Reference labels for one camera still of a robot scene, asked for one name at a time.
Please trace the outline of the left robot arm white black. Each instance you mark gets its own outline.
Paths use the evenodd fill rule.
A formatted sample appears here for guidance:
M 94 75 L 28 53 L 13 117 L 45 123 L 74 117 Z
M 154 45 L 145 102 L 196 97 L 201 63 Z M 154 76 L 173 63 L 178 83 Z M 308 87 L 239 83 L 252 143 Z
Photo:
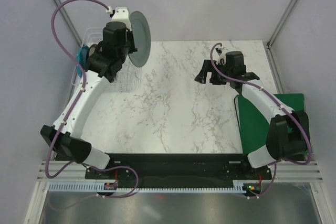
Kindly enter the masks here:
M 51 153 L 67 156 L 70 161 L 105 169 L 110 157 L 81 138 L 84 125 L 105 87 L 113 83 L 129 54 L 137 52 L 131 23 L 112 21 L 102 30 L 102 40 L 86 52 L 86 63 L 80 66 L 79 86 L 65 110 L 53 125 L 44 125 L 41 136 Z

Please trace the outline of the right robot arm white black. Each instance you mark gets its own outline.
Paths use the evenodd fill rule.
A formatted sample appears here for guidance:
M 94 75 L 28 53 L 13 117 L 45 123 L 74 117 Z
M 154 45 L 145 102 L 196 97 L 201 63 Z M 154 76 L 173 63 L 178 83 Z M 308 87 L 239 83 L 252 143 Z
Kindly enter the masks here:
M 212 58 L 204 60 L 195 81 L 205 84 L 208 73 L 211 74 L 211 84 L 229 84 L 268 123 L 263 145 L 245 154 L 248 167 L 260 168 L 281 160 L 290 161 L 291 156 L 303 152 L 312 153 L 306 112 L 294 110 L 265 89 L 254 72 L 246 71 L 242 52 L 230 51 L 217 61 Z

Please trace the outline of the pale green ceramic plate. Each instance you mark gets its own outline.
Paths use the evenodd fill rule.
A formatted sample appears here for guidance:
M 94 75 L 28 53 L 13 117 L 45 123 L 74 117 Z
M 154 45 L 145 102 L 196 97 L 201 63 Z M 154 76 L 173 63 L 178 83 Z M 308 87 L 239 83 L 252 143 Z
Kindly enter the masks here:
M 130 15 L 130 22 L 137 51 L 133 53 L 129 51 L 129 58 L 137 68 L 142 68 L 147 63 L 151 50 L 150 27 L 146 17 L 140 11 Z

